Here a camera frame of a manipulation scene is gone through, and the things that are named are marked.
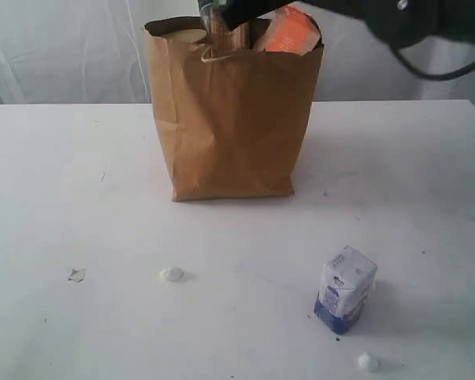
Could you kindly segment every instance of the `white curtain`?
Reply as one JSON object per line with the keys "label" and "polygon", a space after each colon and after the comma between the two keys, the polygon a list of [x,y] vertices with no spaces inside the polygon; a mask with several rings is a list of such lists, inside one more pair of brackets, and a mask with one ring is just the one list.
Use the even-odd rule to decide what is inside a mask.
{"label": "white curtain", "polygon": [[[406,72],[358,21],[304,4],[325,42],[316,100],[470,99],[475,73],[434,83]],[[143,25],[197,15],[196,0],[7,0],[0,2],[0,103],[148,102]],[[475,47],[430,39],[408,51],[444,72],[475,59]]]}

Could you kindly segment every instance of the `milk carton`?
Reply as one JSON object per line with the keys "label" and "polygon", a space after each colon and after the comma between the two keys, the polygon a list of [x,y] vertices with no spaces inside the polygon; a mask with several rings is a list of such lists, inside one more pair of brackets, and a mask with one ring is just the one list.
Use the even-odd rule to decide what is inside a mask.
{"label": "milk carton", "polygon": [[324,264],[314,312],[336,334],[346,333],[359,318],[377,268],[348,246]]}

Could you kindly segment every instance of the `table surface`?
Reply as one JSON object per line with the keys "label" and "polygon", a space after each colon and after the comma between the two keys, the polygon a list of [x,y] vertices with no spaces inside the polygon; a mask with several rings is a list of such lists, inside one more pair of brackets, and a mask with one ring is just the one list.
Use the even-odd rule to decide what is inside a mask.
{"label": "table surface", "polygon": [[[172,203],[148,104],[0,106],[0,380],[475,378],[475,108],[316,103],[293,178]],[[346,245],[377,287],[336,341]]]}

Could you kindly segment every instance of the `black cable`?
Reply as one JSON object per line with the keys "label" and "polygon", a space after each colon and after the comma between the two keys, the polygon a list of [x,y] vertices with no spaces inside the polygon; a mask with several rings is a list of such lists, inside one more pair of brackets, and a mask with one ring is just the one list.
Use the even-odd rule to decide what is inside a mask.
{"label": "black cable", "polygon": [[467,66],[462,67],[456,71],[451,71],[450,73],[446,74],[429,74],[425,73],[422,70],[417,69],[414,67],[404,55],[398,49],[390,47],[391,53],[396,57],[401,65],[405,67],[410,73],[415,75],[418,78],[426,79],[428,81],[435,81],[435,82],[444,82],[444,81],[452,81],[453,79],[457,79],[463,77],[467,74],[473,73],[475,71],[475,62],[470,63]]}

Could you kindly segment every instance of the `paper bag handle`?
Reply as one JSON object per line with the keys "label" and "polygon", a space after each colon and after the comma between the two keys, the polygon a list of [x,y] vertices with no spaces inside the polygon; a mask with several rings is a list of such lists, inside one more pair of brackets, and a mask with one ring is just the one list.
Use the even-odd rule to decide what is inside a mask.
{"label": "paper bag handle", "polygon": [[218,61],[223,61],[224,59],[229,59],[229,58],[240,57],[240,56],[243,56],[243,55],[248,55],[248,54],[250,54],[250,52],[252,52],[252,51],[250,51],[250,50],[236,50],[236,51],[228,51],[225,55],[215,56],[215,50],[210,45],[210,46],[207,47],[207,49],[201,55],[200,60],[203,63],[218,62]]}

